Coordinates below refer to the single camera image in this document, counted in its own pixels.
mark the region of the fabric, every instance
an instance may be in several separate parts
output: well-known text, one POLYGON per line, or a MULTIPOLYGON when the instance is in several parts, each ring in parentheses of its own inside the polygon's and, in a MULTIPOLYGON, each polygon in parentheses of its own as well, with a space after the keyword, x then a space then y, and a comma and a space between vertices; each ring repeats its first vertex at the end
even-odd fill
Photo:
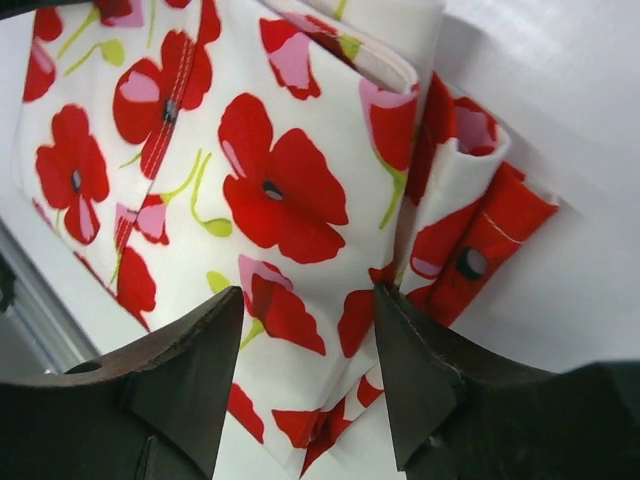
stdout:
POLYGON ((432 80, 442 2, 400 2, 383 31, 389 5, 118 0, 36 15, 16 181, 151 331, 243 288, 229 411, 292 478, 383 391, 374 283, 453 321, 515 252, 498 233, 524 242, 553 213, 519 173, 501 180, 496 120, 432 80), (491 268, 451 293, 463 254, 468 271, 481 256, 491 268))

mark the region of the white table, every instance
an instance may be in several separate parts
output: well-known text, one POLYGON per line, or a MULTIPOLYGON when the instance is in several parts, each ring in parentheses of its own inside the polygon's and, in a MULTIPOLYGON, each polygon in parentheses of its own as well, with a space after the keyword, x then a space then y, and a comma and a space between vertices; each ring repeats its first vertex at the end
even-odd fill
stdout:
MULTIPOLYGON (((562 370, 640 357, 640 2, 449 0, 437 69, 503 120, 512 162, 564 199, 562 211, 489 283, 454 328, 498 353, 562 370)), ((143 331, 12 187, 8 159, 31 17, 0 24, 0 217, 96 346, 143 331)), ((232 418, 216 479, 287 480, 232 418)), ((308 480, 390 480, 377 402, 308 480)))

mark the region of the black flower center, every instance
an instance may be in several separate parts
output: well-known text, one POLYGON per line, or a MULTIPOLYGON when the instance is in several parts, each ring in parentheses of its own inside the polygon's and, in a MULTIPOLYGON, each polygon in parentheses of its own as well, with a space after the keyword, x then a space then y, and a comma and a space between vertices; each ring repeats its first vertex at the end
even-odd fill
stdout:
POLYGON ((272 200, 277 200, 280 202, 284 199, 284 195, 282 194, 280 189, 276 187, 275 183, 270 180, 262 183, 262 189, 264 190, 264 193, 267 194, 267 197, 271 198, 272 200))
POLYGON ((71 188, 75 193, 80 191, 80 187, 82 186, 82 177, 80 176, 80 172, 78 170, 74 170, 71 174, 71 188))
POLYGON ((466 247, 460 252, 456 262, 456 270, 469 280, 479 280, 486 275, 489 261, 478 250, 466 247))
POLYGON ((178 118, 178 110, 178 103, 170 98, 164 104, 162 118, 168 124, 173 125, 174 123, 176 123, 176 120, 178 118))

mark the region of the floral fabric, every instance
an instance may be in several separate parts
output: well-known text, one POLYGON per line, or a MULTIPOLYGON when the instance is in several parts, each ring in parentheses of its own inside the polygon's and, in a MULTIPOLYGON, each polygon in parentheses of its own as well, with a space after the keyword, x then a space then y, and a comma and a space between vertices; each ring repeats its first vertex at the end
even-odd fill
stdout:
MULTIPOLYGON (((504 188, 518 212, 542 200, 502 163, 505 130, 432 81, 433 32, 403 50, 358 21, 362 0, 320 3, 40 10, 14 159, 44 220, 148 330, 242 287, 229 411, 293 478, 383 391, 373 285, 450 323, 555 211, 520 228, 501 210, 504 188), (496 171, 517 185, 496 177, 485 196, 496 171), (493 227, 515 239, 495 255, 493 227)), ((442 3, 417 3, 399 18, 437 27, 442 3)))

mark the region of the white fabric with red flowers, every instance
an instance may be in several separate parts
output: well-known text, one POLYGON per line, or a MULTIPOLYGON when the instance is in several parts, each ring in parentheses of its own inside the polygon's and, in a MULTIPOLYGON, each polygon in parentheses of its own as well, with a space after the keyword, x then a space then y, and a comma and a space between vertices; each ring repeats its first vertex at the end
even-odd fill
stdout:
POLYGON ((229 410, 294 478, 382 393, 373 284, 424 303, 509 146, 431 84, 442 1, 392 3, 36 15, 16 181, 149 330, 242 286, 229 410))

